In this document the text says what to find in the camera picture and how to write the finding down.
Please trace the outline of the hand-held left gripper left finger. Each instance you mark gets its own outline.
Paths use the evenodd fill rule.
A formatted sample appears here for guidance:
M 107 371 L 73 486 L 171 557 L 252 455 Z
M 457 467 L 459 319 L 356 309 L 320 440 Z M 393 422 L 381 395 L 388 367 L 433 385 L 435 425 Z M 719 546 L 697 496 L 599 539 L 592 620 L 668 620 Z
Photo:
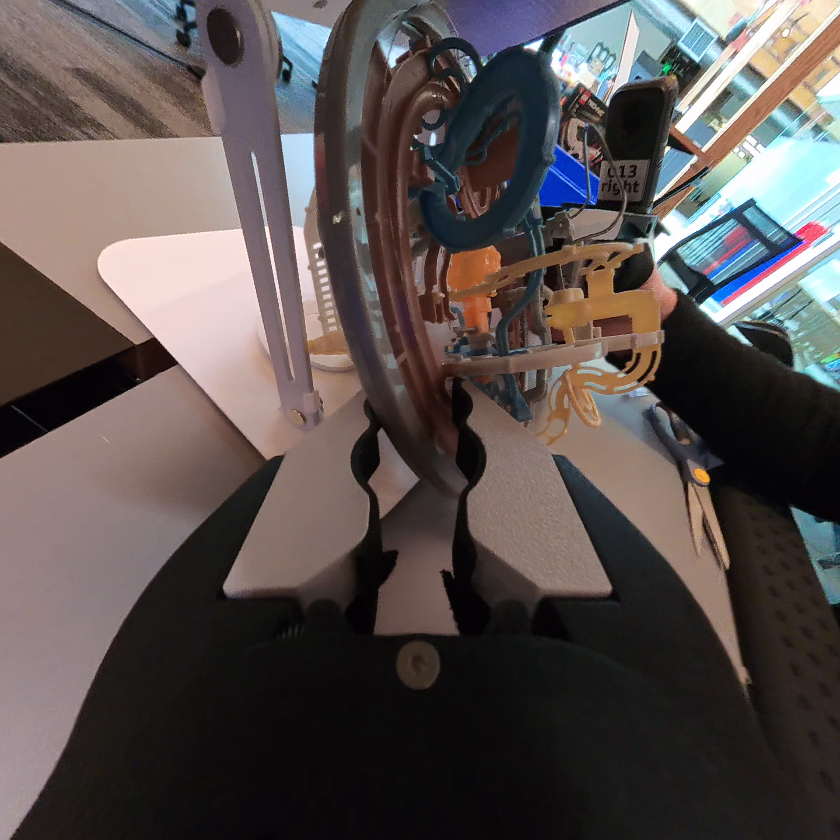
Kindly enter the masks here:
M 355 632 L 373 633 L 379 591 L 396 565 L 371 487 L 381 428 L 367 400 L 352 399 L 283 455 L 226 597 L 279 597 L 303 611 L 331 602 Z

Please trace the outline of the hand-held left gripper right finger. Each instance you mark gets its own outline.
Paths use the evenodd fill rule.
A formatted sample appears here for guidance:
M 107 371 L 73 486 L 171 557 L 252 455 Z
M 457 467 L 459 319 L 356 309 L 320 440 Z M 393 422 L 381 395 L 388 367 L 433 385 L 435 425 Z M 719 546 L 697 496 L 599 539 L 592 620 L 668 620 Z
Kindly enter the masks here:
M 444 589 L 460 635 L 483 634 L 504 613 L 530 627 L 542 602 L 613 595 L 557 460 L 478 386 L 453 381 L 458 497 Z

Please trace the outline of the blue plastic bin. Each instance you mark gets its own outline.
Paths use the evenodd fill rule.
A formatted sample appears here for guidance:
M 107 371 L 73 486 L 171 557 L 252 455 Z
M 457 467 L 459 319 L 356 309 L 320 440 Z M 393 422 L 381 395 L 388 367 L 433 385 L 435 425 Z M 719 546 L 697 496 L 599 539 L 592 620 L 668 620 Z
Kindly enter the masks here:
M 560 145 L 539 190 L 542 206 L 593 205 L 599 192 L 599 178 Z

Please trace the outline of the colourful plastic maze ball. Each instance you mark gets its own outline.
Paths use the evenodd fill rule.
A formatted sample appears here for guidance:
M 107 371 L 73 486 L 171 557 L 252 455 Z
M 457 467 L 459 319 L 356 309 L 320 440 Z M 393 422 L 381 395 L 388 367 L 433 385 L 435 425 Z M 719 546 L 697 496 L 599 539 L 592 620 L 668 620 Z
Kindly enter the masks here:
M 634 195 L 619 185 L 590 233 L 543 216 L 563 121 L 544 50 L 484 55 L 439 3 L 350 2 L 323 54 L 316 190 L 344 335 L 396 452 L 451 497 L 456 387 L 552 445 L 662 360 L 653 294 L 617 283 L 645 250 L 609 235 Z

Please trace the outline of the person's right hand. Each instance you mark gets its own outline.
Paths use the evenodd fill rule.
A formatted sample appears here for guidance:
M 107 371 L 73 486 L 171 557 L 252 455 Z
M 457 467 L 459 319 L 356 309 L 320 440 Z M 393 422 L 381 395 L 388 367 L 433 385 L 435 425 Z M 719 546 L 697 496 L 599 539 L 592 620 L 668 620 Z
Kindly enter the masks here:
M 659 269 L 654 266 L 642 288 L 650 291 L 658 304 L 659 319 L 663 326 L 678 303 L 677 290 L 668 285 Z

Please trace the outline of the black toy car box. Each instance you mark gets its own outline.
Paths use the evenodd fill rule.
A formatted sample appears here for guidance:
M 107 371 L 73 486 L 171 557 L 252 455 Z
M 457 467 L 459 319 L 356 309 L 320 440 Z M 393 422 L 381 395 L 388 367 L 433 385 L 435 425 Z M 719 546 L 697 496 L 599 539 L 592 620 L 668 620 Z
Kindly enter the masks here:
M 599 170 L 603 159 L 607 107 L 582 82 L 565 89 L 558 145 L 582 165 Z

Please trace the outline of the white standing card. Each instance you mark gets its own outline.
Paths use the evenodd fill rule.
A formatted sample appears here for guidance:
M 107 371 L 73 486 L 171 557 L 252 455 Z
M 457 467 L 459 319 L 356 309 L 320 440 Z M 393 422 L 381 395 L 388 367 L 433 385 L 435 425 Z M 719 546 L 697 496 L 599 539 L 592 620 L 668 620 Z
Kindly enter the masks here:
M 616 66 L 612 71 L 613 91 L 630 80 L 635 59 L 646 49 L 651 32 L 651 26 L 646 17 L 637 16 L 631 7 L 623 7 L 619 10 L 616 26 L 614 36 Z

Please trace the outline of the black office chair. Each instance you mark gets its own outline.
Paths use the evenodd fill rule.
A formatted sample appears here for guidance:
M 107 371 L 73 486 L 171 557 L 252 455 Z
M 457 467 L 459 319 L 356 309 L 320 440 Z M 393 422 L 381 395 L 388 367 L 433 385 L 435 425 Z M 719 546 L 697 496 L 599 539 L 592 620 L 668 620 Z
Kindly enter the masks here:
M 793 233 L 749 199 L 672 245 L 658 266 L 695 303 L 722 305 L 824 234 L 812 223 Z

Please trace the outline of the black perforated mat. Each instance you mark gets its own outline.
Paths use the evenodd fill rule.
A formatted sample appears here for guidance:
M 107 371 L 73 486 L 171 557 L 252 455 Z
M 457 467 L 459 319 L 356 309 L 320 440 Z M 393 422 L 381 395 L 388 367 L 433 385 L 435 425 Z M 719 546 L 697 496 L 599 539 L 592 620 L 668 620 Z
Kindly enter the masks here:
M 837 620 L 788 508 L 729 484 L 712 500 L 763 735 L 814 838 L 839 838 Z

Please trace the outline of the white metal stand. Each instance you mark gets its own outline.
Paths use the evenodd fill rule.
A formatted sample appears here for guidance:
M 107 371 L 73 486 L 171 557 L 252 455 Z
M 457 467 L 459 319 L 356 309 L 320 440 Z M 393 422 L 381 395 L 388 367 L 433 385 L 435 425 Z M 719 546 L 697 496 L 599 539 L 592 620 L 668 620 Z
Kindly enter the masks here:
M 238 227 L 125 239 L 98 258 L 106 285 L 267 459 L 360 390 L 320 243 L 312 136 L 281 138 L 274 12 L 297 7 L 196 2 Z

